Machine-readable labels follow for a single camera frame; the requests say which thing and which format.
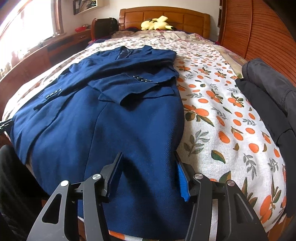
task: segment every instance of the wooden headboard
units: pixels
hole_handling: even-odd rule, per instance
[[[119,14],[119,30],[128,27],[141,29],[141,23],[160,16],[168,17],[168,23],[190,33],[197,33],[204,38],[210,36],[210,16],[206,13],[196,12],[178,7],[134,7],[121,9]]]
[[[296,86],[296,43],[263,0],[222,0],[221,45],[247,61],[260,57]]]

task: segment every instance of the bedspread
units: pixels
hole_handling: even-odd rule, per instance
[[[234,72],[223,58],[225,53],[221,54],[217,51],[219,47],[199,35],[171,31],[119,32],[113,39],[92,45],[22,86],[8,102],[3,119],[11,118],[72,63],[97,51],[144,45],[177,53],[174,67],[180,74],[177,87],[185,118],[177,149],[181,160],[211,180],[234,180],[269,231],[286,203],[285,163],[260,116],[235,85],[240,64],[236,64]],[[215,239],[217,215],[214,202],[210,240]]]

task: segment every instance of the blue suit jacket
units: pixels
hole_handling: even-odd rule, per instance
[[[192,206],[180,196],[172,161],[184,128],[175,57],[150,46],[97,52],[14,115],[11,141],[23,163],[32,153],[47,193],[62,180],[99,173],[123,152],[116,198],[104,205],[108,228],[149,239],[185,237]]]

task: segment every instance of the wooden cabinet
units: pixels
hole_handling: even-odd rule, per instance
[[[54,41],[30,54],[0,79],[0,119],[8,100],[26,82],[87,47],[91,31],[86,30]]]
[[[223,0],[220,44],[246,60],[261,58],[296,85],[296,43],[263,0]]]

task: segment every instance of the yellow plush toy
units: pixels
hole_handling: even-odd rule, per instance
[[[141,24],[142,30],[177,30],[175,27],[166,23],[168,18],[161,16],[160,18],[154,18],[151,21],[144,21]]]

